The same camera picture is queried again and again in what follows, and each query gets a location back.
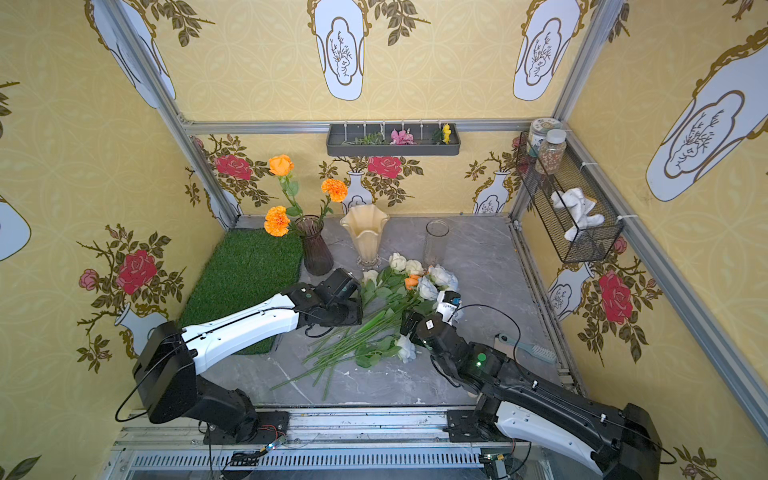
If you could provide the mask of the orange carnation flower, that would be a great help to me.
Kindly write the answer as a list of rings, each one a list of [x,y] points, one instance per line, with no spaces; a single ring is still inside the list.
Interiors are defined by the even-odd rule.
[[[263,228],[273,237],[284,237],[290,233],[298,232],[298,227],[292,224],[288,209],[284,206],[269,209],[265,216]]]

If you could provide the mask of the orange marigold flower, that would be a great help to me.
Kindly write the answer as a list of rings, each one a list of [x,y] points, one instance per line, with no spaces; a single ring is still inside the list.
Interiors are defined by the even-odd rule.
[[[325,179],[321,184],[321,190],[325,197],[321,200],[319,219],[323,221],[326,215],[332,211],[332,203],[342,203],[346,199],[348,187],[343,181]]]

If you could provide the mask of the orange rose flower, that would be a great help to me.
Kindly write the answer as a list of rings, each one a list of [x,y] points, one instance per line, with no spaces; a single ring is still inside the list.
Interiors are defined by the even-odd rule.
[[[269,160],[270,173],[277,177],[283,195],[288,200],[290,206],[287,208],[287,215],[300,217],[304,215],[303,209],[298,203],[299,183],[293,177],[294,163],[287,155],[278,155]]]

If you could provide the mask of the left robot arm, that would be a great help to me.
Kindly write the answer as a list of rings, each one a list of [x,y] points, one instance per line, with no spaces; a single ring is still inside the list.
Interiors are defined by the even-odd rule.
[[[259,415],[245,392],[225,389],[205,379],[204,372],[251,345],[301,327],[360,324],[360,290],[359,281],[338,268],[316,286],[296,283],[218,320],[156,327],[133,368],[149,422],[198,420],[230,443],[251,442],[278,430],[284,413]]]

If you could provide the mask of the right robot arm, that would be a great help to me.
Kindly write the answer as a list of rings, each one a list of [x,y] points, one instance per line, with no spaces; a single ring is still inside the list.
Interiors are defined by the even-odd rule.
[[[495,348],[465,341],[438,313],[409,311],[401,331],[428,350],[447,378],[477,395],[470,422],[481,438],[536,443],[605,479],[658,478],[661,440],[643,408],[575,394]]]

